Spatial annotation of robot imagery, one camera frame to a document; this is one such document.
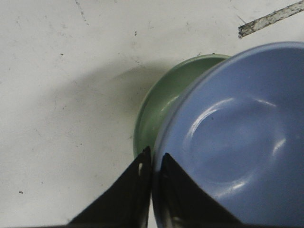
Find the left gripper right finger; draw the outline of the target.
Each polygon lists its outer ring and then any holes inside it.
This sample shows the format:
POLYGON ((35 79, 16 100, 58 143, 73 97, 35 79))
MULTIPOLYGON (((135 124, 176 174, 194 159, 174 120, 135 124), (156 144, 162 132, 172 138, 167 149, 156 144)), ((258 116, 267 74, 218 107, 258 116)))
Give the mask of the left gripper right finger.
POLYGON ((238 228, 242 222, 205 193, 166 153, 159 177, 160 220, 166 228, 238 228))

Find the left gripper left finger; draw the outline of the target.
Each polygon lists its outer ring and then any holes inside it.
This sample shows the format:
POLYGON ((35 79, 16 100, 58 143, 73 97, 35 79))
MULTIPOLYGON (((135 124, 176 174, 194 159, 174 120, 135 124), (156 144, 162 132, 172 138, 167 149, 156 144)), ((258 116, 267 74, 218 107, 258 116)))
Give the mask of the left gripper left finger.
POLYGON ((75 216, 69 228, 146 228, 152 186, 147 146, 113 185, 75 216))

